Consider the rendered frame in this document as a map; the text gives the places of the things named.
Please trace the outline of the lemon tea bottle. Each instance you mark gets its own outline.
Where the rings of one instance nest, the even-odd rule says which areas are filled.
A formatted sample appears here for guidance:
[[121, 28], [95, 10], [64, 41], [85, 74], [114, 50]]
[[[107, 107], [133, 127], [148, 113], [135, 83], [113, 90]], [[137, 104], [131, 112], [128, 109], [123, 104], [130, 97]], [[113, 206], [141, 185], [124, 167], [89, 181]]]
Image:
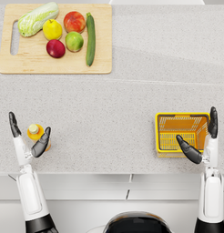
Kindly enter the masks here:
[[27, 129], [27, 135], [35, 145], [41, 138], [46, 139], [46, 150], [51, 147], [50, 136], [46, 134], [42, 126], [31, 124]]

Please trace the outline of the yellow slatted basket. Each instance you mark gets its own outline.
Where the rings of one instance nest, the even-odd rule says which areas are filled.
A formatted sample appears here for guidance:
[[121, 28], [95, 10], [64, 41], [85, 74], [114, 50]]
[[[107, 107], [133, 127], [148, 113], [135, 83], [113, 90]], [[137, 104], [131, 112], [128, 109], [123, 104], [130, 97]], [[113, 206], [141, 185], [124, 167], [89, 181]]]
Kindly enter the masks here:
[[209, 113], [157, 113], [155, 117], [158, 157], [184, 157], [177, 135], [203, 152]]

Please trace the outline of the yellow lemon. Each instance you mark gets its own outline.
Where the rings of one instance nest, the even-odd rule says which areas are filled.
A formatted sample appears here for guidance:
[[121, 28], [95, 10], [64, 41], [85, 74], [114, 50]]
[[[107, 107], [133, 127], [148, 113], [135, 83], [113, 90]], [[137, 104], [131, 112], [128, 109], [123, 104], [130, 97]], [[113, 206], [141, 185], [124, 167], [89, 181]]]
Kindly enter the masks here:
[[48, 19], [43, 25], [43, 33], [47, 40], [58, 40], [62, 36], [63, 29], [55, 19]]

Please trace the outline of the wooden cutting board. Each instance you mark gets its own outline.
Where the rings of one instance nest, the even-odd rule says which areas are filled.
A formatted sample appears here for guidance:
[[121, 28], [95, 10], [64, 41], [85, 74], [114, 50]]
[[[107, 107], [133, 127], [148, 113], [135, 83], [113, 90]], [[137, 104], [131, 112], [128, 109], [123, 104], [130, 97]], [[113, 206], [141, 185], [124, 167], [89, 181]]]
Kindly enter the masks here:
[[77, 10], [90, 13], [96, 26], [96, 53], [91, 66], [86, 64], [87, 50], [73, 53], [69, 50], [61, 58], [53, 58], [46, 51], [44, 35], [19, 37], [16, 55], [11, 54], [14, 22], [23, 14], [37, 8], [37, 4], [9, 4], [5, 7], [4, 26], [0, 48], [0, 73], [2, 74], [108, 74], [112, 70], [112, 6], [109, 4], [61, 4], [58, 22]]

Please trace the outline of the dark red plum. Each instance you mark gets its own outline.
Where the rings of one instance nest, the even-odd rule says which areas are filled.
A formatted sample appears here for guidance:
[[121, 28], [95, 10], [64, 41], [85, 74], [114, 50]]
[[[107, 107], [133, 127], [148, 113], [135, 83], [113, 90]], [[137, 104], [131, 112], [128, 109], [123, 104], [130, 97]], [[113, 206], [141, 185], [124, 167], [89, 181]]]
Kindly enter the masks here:
[[53, 58], [60, 58], [65, 54], [66, 48], [61, 41], [53, 39], [46, 44], [46, 51]]

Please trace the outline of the dark round robot body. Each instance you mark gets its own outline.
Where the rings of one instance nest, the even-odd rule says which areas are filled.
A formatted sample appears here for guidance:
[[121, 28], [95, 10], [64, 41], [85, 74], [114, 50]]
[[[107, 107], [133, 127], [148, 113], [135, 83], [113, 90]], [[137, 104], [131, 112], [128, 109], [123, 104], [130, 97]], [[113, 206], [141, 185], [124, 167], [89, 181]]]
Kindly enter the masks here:
[[144, 211], [130, 211], [111, 218], [103, 233], [173, 233], [166, 221]]

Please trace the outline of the green apple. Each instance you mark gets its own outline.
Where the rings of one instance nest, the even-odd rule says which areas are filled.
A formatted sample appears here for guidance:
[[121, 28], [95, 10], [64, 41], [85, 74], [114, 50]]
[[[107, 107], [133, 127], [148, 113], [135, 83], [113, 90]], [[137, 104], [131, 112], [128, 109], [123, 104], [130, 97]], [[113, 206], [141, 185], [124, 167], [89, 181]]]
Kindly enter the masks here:
[[79, 51], [84, 44], [84, 38], [78, 32], [69, 32], [66, 35], [66, 47], [71, 52]]

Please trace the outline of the green cucumber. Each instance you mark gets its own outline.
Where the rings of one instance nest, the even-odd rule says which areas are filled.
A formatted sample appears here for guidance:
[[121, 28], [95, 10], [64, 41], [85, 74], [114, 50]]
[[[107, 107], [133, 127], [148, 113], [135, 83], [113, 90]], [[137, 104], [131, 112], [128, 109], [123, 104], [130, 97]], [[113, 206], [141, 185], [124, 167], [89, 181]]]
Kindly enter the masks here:
[[92, 66], [96, 52], [96, 29], [94, 17], [87, 13], [87, 66]]

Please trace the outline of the napa cabbage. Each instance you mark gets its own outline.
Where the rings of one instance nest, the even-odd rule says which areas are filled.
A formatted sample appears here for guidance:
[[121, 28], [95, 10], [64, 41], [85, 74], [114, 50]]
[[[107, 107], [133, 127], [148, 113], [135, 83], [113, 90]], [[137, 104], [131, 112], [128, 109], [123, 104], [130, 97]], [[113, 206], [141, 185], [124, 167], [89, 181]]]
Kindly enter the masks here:
[[30, 37], [38, 33], [48, 19], [56, 19], [59, 13], [55, 2], [40, 5], [36, 9], [22, 15], [17, 22], [18, 31], [23, 37]]

